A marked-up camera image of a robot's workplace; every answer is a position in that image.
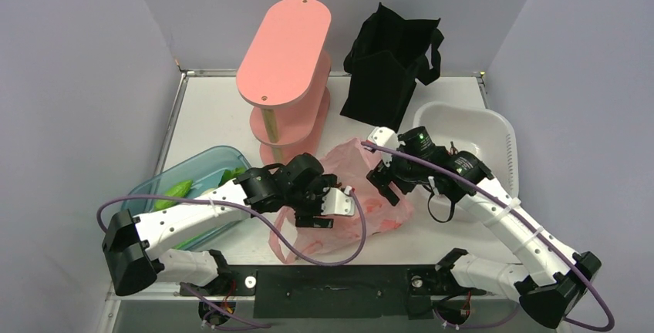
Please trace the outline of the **white round food item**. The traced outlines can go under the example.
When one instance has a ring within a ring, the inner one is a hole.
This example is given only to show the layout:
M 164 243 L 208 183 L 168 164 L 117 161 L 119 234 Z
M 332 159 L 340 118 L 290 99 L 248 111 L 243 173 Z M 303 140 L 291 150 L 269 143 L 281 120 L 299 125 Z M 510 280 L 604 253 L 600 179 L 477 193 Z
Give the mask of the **white round food item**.
M 199 191 L 213 190 L 219 187 L 220 179 L 206 178 L 194 184 L 194 189 Z

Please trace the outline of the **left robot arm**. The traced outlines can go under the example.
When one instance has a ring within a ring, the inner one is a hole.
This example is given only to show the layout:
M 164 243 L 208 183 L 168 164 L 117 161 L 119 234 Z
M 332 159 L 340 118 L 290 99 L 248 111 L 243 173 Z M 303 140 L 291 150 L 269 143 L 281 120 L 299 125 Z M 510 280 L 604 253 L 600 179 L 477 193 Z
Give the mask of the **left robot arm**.
M 185 282 L 221 294 L 230 284 L 224 257 L 217 251 L 182 251 L 176 246 L 224 224 L 240 214 L 273 213 L 290 207 L 302 226 L 331 227 L 333 218 L 352 216 L 349 190 L 338 187 L 311 154 L 287 164 L 252 167 L 216 190 L 183 199 L 157 212 L 114 214 L 105 231 L 103 253 L 114 291 L 136 294 L 156 282 Z

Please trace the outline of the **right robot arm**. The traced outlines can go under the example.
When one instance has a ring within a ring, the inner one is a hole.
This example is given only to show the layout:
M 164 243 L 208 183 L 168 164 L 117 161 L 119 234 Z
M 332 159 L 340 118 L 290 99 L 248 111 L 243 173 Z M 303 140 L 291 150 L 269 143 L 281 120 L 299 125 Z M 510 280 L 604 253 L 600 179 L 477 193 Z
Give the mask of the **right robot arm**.
M 368 181 L 391 204 L 417 187 L 450 201 L 483 224 L 516 258 L 500 263 L 454 248 L 436 265 L 439 289 L 461 288 L 504 296 L 517 302 L 538 324 L 556 329 L 586 293 L 602 263 L 546 231 L 510 195 L 491 169 L 472 153 L 436 145 L 422 126 L 405 133 L 375 128 L 364 142 L 382 159 Z

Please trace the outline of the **black fabric bag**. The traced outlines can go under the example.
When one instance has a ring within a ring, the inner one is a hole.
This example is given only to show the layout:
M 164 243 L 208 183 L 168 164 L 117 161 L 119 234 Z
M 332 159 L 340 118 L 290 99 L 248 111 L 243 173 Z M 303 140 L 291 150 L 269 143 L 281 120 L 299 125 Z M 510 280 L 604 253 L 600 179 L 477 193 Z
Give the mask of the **black fabric bag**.
M 441 76 L 439 19 L 405 19 L 379 4 L 359 31 L 343 67 L 349 91 L 340 114 L 398 130 L 418 82 Z

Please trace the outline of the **pink plastic grocery bag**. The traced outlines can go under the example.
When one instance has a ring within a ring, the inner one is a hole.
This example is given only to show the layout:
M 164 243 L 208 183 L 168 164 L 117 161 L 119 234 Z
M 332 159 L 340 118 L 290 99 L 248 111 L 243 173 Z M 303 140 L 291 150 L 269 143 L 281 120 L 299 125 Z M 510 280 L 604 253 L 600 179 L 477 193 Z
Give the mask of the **pink plastic grocery bag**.
M 401 227 L 412 217 L 414 210 L 405 197 L 401 197 L 396 205 L 390 204 L 366 179 L 366 174 L 380 161 L 381 153 L 371 153 L 358 138 L 335 146 L 320 159 L 326 173 L 335 174 L 340 183 L 354 189 L 365 214 L 367 237 Z M 278 212 L 274 225 L 283 235 L 295 230 L 292 245 L 309 257 L 360 243 L 362 226 L 358 214 L 331 218 L 334 220 L 331 228 L 298 228 L 294 211 L 284 207 Z

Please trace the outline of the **green leaf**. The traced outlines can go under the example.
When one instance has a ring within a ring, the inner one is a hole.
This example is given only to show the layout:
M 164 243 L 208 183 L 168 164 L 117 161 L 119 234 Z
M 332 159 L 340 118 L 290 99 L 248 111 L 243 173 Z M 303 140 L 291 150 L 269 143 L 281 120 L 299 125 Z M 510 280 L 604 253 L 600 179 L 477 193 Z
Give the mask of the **green leaf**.
M 230 180 L 233 180 L 234 178 L 236 178 L 240 174 L 244 173 L 246 170 L 247 169 L 245 167 L 236 167 L 234 169 L 225 170 L 222 173 L 222 176 L 221 176 L 221 179 L 219 181 L 218 186 L 221 187 L 221 186 L 225 185 L 227 182 L 229 182 Z

